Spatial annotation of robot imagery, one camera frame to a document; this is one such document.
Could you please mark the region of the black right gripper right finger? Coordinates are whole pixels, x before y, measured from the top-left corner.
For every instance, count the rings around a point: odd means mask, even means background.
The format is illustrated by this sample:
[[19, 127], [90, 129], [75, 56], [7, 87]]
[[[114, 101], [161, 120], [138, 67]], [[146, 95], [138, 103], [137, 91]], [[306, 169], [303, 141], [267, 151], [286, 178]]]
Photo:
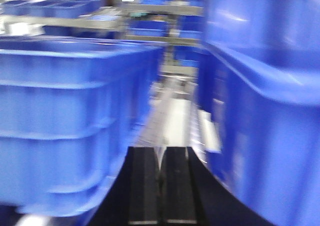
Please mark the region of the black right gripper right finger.
[[271, 225], [228, 192], [191, 147], [168, 147], [160, 172], [163, 225]]

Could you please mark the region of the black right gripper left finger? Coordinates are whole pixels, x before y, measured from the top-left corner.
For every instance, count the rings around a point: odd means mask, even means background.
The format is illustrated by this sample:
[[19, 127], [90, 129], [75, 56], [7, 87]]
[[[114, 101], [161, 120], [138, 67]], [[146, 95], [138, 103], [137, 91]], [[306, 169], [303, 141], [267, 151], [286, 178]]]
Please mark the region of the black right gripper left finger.
[[88, 225], [159, 225], [159, 166], [152, 147], [129, 147]]

